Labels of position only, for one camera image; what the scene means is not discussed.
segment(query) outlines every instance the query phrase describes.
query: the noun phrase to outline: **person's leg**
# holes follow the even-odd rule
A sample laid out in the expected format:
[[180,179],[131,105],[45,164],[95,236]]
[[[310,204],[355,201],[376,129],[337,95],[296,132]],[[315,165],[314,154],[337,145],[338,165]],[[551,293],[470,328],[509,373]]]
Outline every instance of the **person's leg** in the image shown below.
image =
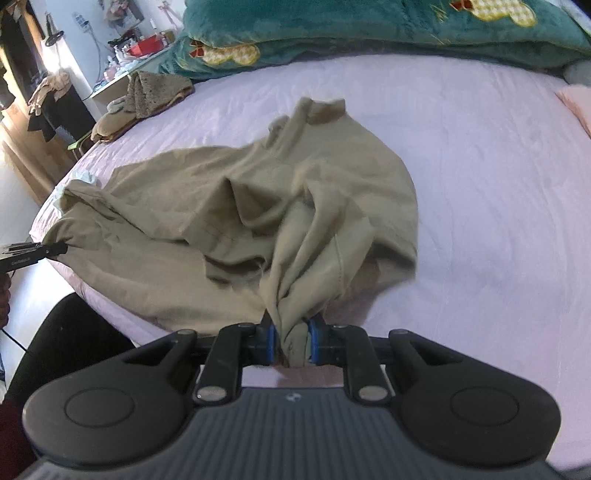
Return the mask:
[[132,348],[128,338],[73,293],[43,321],[6,395],[22,407],[46,383]]

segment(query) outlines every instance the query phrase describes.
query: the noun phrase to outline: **circular cap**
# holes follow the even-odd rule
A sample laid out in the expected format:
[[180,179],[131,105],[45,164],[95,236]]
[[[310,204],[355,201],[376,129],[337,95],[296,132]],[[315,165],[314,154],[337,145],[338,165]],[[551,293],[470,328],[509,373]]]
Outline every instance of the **circular cap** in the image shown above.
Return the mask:
[[378,385],[367,385],[359,389],[359,398],[365,401],[380,401],[388,396],[388,390]]
[[66,403],[66,415],[82,427],[111,427],[128,418],[134,401],[127,393],[112,388],[84,390]]
[[517,400],[507,392],[490,387],[472,387],[457,392],[451,401],[458,418],[480,427],[508,423],[519,412]]
[[197,391],[197,398],[203,401],[220,401],[226,398],[227,394],[225,388],[211,385],[209,387],[200,388]]

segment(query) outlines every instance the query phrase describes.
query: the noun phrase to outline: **red box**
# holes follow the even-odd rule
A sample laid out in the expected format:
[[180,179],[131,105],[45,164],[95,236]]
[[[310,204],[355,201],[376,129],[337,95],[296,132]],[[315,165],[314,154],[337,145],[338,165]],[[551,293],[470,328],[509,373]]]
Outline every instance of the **red box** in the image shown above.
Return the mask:
[[151,53],[158,53],[163,48],[164,44],[162,43],[162,40],[156,35],[152,35],[131,47],[129,53],[134,57],[143,57],[144,55],[149,55]]

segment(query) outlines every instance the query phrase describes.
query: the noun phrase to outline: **red fabric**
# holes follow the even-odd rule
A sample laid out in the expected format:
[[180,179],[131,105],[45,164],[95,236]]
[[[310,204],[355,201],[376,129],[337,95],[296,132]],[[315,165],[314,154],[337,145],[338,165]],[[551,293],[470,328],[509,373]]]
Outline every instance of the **red fabric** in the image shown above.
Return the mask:
[[10,400],[0,405],[0,480],[13,480],[37,460],[22,429],[21,415]]

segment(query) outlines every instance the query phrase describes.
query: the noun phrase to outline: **pink cloth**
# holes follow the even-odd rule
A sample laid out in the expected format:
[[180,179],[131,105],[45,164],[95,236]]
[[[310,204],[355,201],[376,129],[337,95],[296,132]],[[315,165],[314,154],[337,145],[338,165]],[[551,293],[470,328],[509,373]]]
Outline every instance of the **pink cloth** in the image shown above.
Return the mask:
[[591,137],[591,88],[571,85],[559,90],[556,95],[576,115]]

